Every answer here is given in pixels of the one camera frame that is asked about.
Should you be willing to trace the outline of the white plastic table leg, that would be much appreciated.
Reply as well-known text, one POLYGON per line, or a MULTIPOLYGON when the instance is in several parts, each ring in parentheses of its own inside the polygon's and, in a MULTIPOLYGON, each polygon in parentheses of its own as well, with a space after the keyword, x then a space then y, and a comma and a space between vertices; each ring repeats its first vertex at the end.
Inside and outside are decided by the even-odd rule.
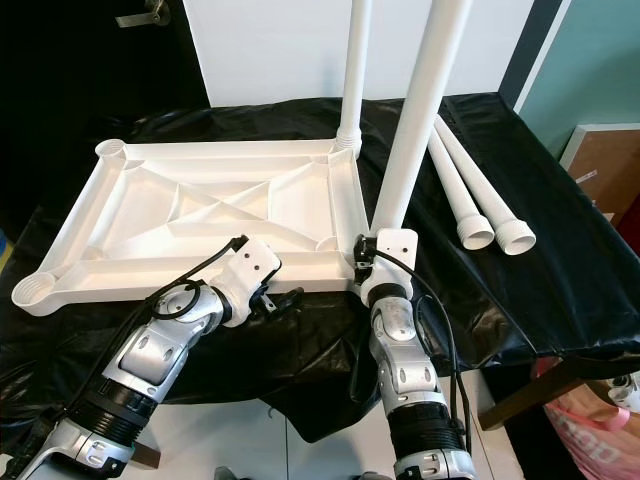
POLYGON ((351 1, 340 122, 335 131, 334 151, 347 151, 352 159, 356 159, 361 148, 360 115, 364 102, 371 18, 372 0, 351 1))
POLYGON ((461 174, 453 164, 452 156, 444 146, 442 137, 436 131, 430 132, 428 151, 454 219, 457 221, 456 233, 460 237, 462 246, 466 250, 481 250, 488 247, 495 239, 492 224, 480 214, 461 174))
POLYGON ((536 236, 530 225, 526 221, 516 218, 515 212, 509 209, 507 202, 498 195, 497 189, 481 172, 456 134, 445 124, 442 116, 435 116, 434 128, 442 137, 444 146, 452 156, 453 164, 461 174, 480 214, 484 215, 492 224, 495 232, 493 242, 499 244, 503 253, 511 256, 530 251, 536 243, 536 236))
POLYGON ((381 179, 371 233, 402 228, 474 0, 431 0, 428 23, 381 179))

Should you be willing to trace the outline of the brown wooden table leg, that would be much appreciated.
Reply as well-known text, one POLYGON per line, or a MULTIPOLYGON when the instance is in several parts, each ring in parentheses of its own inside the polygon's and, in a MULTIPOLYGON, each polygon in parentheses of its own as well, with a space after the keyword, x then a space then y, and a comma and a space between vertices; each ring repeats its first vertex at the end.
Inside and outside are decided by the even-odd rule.
POLYGON ((156 470, 159 468, 161 457, 163 454, 159 449, 147 445, 142 440, 137 440, 133 444, 133 452, 131 456, 131 465, 137 468, 150 468, 150 470, 156 470))
POLYGON ((534 407, 553 401, 585 384, 586 380, 607 380, 640 372, 640 355, 614 358, 562 357, 556 366, 530 380, 508 396, 495 396, 495 403, 477 415, 477 425, 485 431, 502 428, 506 421, 534 407))

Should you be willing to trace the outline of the black plastic table cover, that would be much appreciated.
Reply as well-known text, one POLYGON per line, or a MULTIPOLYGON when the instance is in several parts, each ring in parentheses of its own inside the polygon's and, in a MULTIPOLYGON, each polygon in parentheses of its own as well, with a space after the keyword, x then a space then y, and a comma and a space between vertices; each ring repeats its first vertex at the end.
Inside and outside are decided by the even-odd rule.
MULTIPOLYGON (((454 334, 461 370, 529 364, 568 355, 640 355, 640 257, 497 93, 445 97, 440 115, 500 197, 534 230, 521 255, 467 252, 454 244, 451 210, 429 170, 413 191, 404 224, 419 233, 419 273, 447 307, 422 320, 435 364, 454 334)), ((45 196, 0 275, 1 439, 27 434, 46 410, 70 401, 133 302, 74 303, 45 317, 14 305, 12 291, 44 260, 81 193, 95 146, 141 143, 307 140, 332 137, 335 99, 239 108, 172 109, 101 116, 51 166, 45 196)), ((202 339, 170 390, 172 404, 260 399, 307 442, 361 420, 378 404, 372 357, 357 353, 356 328, 369 317, 353 294, 308 293, 279 319, 202 339)))

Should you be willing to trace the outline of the white plastic children table top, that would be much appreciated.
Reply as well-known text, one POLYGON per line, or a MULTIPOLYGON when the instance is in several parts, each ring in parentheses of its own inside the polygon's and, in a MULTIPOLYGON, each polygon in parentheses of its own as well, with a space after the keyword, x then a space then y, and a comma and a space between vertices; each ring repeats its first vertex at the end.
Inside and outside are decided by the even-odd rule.
POLYGON ((356 152, 334 140, 101 142, 99 163, 44 261, 12 291, 28 314, 142 300, 198 262, 220 273, 229 239, 282 260, 270 293, 347 291, 370 223, 356 152))

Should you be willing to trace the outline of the pink plastic bag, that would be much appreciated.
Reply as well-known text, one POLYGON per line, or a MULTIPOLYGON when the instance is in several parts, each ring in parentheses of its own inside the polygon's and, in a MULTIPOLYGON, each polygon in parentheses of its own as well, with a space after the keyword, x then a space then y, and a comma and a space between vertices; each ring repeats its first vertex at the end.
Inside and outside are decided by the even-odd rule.
POLYGON ((640 480, 640 372, 585 380, 544 410, 586 480, 640 480))

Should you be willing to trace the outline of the black door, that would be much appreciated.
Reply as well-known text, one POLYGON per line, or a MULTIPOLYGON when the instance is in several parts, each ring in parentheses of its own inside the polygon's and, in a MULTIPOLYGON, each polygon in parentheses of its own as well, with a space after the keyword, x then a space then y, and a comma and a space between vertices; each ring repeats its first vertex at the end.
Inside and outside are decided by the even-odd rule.
POLYGON ((35 210, 101 116, 207 105, 189 0, 168 26, 119 28, 145 0, 0 0, 1 218, 35 210))

